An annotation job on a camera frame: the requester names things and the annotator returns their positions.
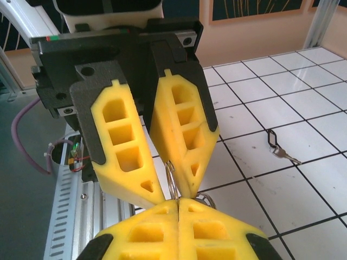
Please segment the white tiled floor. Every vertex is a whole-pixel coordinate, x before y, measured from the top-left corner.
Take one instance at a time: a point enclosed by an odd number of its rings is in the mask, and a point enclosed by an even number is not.
[[[263,230],[284,260],[347,259],[347,61],[316,48],[204,71],[223,140],[200,190]],[[271,153],[267,128],[302,165]]]

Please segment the metal ring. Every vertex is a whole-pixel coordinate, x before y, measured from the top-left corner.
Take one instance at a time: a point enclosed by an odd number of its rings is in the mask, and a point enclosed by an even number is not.
[[[172,175],[172,173],[175,171],[175,167],[171,161],[167,161],[165,163],[165,170],[166,170],[166,178],[168,180],[168,186],[169,186],[171,199],[176,200],[178,205],[178,199],[179,199],[178,191],[177,191],[177,186],[175,184],[174,176]]]
[[[199,197],[199,196],[203,197],[203,200],[206,199],[208,201],[208,203],[210,204],[209,205],[210,207],[212,207],[215,210],[217,209],[216,204],[210,195],[208,195],[207,193],[204,193],[204,192],[200,192],[197,194],[197,197]]]

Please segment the yellow gripper pad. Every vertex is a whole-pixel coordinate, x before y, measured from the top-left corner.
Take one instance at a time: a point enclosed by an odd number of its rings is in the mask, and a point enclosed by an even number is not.
[[[175,183],[182,197],[195,198],[219,128],[209,129],[197,87],[165,70],[159,78],[150,126],[150,137],[165,163],[176,171]]]
[[[186,198],[179,200],[179,212],[176,201],[168,200],[102,230],[78,260],[83,256],[102,260],[281,259],[260,230]]]
[[[92,162],[101,189],[148,209],[165,200],[128,84],[112,81],[91,112],[106,157]]]

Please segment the key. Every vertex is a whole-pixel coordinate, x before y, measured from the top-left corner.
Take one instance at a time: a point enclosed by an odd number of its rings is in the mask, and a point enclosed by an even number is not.
[[[272,152],[274,155],[276,155],[278,158],[287,158],[290,161],[293,161],[294,163],[297,163],[299,165],[303,164],[301,161],[298,159],[295,159],[291,157],[289,154],[286,153],[286,150],[282,149],[281,147],[277,146],[275,150]]]

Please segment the keys on keyring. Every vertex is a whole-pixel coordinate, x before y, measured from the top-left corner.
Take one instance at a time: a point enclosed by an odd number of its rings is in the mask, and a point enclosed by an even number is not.
[[[289,154],[286,153],[286,151],[284,149],[282,149],[278,143],[277,143],[277,135],[274,132],[274,130],[267,130],[267,142],[269,143],[269,145],[274,148],[274,150],[272,151],[272,153],[278,157],[278,158],[286,158],[289,159],[290,161],[297,163],[297,164],[302,164],[301,161],[299,161],[296,158],[291,157]]]

